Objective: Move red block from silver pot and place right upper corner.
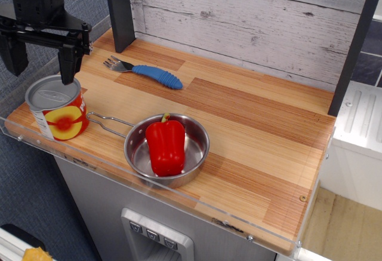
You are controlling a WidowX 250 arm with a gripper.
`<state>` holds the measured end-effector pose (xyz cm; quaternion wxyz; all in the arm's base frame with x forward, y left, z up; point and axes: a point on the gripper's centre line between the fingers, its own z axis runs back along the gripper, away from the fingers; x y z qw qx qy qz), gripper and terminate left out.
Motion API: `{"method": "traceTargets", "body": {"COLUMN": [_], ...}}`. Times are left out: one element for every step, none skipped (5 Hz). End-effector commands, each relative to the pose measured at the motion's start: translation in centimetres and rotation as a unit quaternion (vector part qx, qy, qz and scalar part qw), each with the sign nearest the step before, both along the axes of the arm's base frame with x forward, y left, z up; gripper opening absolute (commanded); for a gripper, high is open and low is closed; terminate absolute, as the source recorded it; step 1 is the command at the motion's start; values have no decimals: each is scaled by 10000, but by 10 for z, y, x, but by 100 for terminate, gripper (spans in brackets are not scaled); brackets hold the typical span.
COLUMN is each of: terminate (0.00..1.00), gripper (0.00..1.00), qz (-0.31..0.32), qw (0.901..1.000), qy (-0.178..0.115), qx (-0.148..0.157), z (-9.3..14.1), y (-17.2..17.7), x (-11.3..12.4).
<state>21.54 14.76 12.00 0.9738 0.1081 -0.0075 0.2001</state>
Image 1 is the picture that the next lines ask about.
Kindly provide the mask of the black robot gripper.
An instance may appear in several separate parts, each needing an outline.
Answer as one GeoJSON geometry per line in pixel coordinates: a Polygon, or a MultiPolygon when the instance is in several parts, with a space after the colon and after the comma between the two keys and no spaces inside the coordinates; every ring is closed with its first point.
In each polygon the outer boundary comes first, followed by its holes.
{"type": "MultiPolygon", "coordinates": [[[[78,47],[66,44],[58,52],[62,83],[69,85],[73,82],[80,71],[83,55],[91,52],[91,26],[67,13],[64,0],[13,0],[12,5],[1,6],[1,18],[14,21],[20,27],[80,33],[79,44],[84,53],[78,47]]],[[[15,37],[1,35],[1,59],[9,72],[19,76],[29,64],[26,44],[15,37]]]]}

